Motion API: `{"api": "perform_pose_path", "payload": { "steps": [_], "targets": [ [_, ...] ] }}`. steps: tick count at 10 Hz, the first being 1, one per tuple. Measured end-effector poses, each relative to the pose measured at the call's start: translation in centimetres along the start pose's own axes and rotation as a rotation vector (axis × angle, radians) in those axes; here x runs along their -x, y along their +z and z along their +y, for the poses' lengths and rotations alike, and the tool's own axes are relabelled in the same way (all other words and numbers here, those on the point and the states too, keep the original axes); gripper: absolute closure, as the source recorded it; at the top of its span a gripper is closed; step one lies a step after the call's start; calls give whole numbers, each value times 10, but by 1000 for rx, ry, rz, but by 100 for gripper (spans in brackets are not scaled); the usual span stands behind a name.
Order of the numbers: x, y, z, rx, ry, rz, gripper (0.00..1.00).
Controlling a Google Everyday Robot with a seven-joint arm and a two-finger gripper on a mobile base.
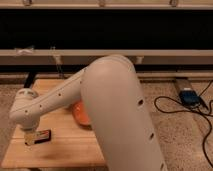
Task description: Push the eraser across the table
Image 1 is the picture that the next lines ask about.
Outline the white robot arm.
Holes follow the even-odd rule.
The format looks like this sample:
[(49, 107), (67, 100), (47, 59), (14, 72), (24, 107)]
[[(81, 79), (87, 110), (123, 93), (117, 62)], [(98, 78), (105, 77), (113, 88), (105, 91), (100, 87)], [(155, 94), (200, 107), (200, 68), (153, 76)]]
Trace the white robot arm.
[(33, 132), (42, 115), (77, 101), (109, 171), (168, 171), (136, 70), (125, 56), (98, 58), (43, 95), (20, 89), (9, 117)]

